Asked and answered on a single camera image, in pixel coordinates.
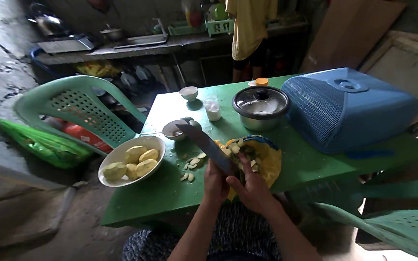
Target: small white bowl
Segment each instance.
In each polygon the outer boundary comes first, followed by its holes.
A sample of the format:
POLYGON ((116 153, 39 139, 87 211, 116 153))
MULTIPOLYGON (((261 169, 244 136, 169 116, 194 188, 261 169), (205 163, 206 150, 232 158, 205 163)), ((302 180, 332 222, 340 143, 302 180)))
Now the small white bowl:
POLYGON ((97 172, 97 176, 99 178, 99 181, 108 186, 108 187, 123 187, 126 185, 130 185, 132 183, 138 182, 140 180, 144 180, 147 177, 151 176, 156 169, 159 168, 159 166, 162 163, 162 159, 165 155, 165 142, 155 136, 144 136, 144 137, 138 137, 135 139, 131 139, 129 141, 126 141, 122 144, 120 144, 117 148, 115 148, 109 155, 106 156, 106 158, 101 163, 101 166, 99 167, 99 171, 97 172), (148 150, 158 150, 159 151, 159 158, 157 158, 157 165, 152 169, 148 174, 144 175, 143 177, 140 177, 134 181, 130 181, 128 179, 125 179, 124 177, 119 180, 109 181, 104 178, 103 169, 114 162, 124 162, 125 161, 125 152, 133 147, 133 146, 145 146, 148 148, 148 150))
POLYGON ((198 96, 198 88, 194 86, 188 86, 181 89, 178 93, 180 93, 180 95, 182 95, 184 99, 187 99, 189 102, 192 102, 196 100, 196 97, 198 96))
POLYGON ((173 133, 174 131, 179 131, 180 130, 176 126, 176 124, 188 124, 188 122, 186 122, 184 120, 171 121, 171 122, 167 123, 166 126, 164 126, 164 128, 162 129, 162 132, 167 139, 171 139, 171 140, 174 140, 174 141, 184 140, 186 138, 186 135, 183 132, 181 134, 176 135, 176 136, 171 135, 171 133, 173 133))

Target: green table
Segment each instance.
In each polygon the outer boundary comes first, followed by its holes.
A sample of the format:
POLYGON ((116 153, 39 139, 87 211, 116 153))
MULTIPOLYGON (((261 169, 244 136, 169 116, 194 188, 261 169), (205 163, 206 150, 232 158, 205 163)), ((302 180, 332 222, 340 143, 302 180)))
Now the green table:
MULTIPOLYGON (((280 88, 292 76, 269 79, 269 85, 280 88)), ((198 98, 217 94, 222 118, 216 122, 207 119, 200 100, 187 103, 178 92, 156 97, 142 132, 161 131, 164 125, 184 116, 190 116, 202 125, 202 130, 212 139, 226 142, 249 134, 261 134, 270 138, 282 149, 282 172, 271 187, 272 193, 289 191, 308 184, 337 180, 382 169, 392 169, 418 160, 418 140, 400 135, 370 148, 385 148, 395 152, 392 157, 375 157, 351 160, 343 154, 327 155, 313 149, 289 126, 285 117, 278 127, 265 132, 255 132, 241 125, 238 114, 232 108, 232 98, 239 90, 248 87, 247 82, 212 86, 199 89, 198 98)), ((174 142, 162 134, 167 150, 164 162, 148 179, 117 188, 113 194, 101 224, 109 227, 152 225, 152 220, 170 213, 195 209, 203 195, 204 167, 194 171, 193 183, 180 181, 186 160, 182 155, 195 157, 201 151, 187 138, 174 142)))

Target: glass of milk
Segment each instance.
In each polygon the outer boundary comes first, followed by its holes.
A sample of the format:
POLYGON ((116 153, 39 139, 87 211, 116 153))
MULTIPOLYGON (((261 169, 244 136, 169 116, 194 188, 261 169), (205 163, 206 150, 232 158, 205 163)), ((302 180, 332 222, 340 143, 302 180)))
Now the glass of milk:
POLYGON ((210 121, 218 121, 220 119, 220 105, 216 95, 206 96, 203 100, 206 114, 210 121))

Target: green dish rack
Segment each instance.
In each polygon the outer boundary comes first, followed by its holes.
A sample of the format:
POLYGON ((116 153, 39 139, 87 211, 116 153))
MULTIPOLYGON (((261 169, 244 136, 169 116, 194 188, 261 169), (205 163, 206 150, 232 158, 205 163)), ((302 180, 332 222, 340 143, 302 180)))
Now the green dish rack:
POLYGON ((235 30, 235 20, 227 19, 222 21, 206 21, 209 36, 219 33, 233 33, 235 30))
POLYGON ((199 27, 190 27, 186 21, 173 22, 169 27, 170 35, 185 35, 192 33, 204 33, 206 32, 206 25, 201 24, 199 27))

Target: white container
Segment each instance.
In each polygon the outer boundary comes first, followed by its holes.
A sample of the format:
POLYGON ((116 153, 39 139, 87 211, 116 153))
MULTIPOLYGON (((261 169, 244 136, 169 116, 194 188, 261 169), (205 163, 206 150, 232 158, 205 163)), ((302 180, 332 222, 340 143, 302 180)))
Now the white container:
POLYGON ((149 176, 151 176, 151 174, 153 174, 156 171, 156 169, 158 169, 159 166, 161 165, 162 159, 164 158, 164 155, 165 155, 165 148, 166 148, 165 142, 162 139, 155 137, 155 136, 138 137, 138 138, 126 141, 120 144, 117 148, 115 148, 111 153, 109 153, 106 156, 106 158, 101 163, 101 166, 99 167, 99 171, 97 172, 97 177, 99 178, 99 181, 102 184, 108 187, 114 187, 114 188, 123 187, 126 185, 130 185, 132 183, 138 182, 140 180, 144 180, 148 178, 149 176), (134 181, 130 181, 125 178, 121 178, 119 180, 114 180, 114 181, 106 180, 104 178, 103 169, 111 163, 124 162, 125 152, 133 146, 145 146, 148 148, 148 150, 155 149, 159 151, 159 158, 157 158, 157 165, 154 167, 154 169, 148 172, 148 174, 134 181))
POLYGON ((164 126, 164 128, 162 129, 162 132, 167 139, 171 139, 171 140, 174 140, 174 141, 184 140, 186 135, 183 132, 181 132, 180 134, 177 134, 177 135, 172 135, 173 132, 175 132, 175 131, 181 131, 176 126, 176 124, 188 124, 188 122, 186 122, 184 120, 171 121, 171 122, 167 123, 166 126, 164 126))
POLYGON ((206 114, 210 121, 218 121, 221 117, 220 115, 220 105, 217 96, 210 95, 204 98, 204 108, 206 109, 206 114))
POLYGON ((196 100, 196 97, 198 97, 198 88, 194 86, 188 86, 181 89, 178 93, 180 93, 184 99, 192 102, 196 100))

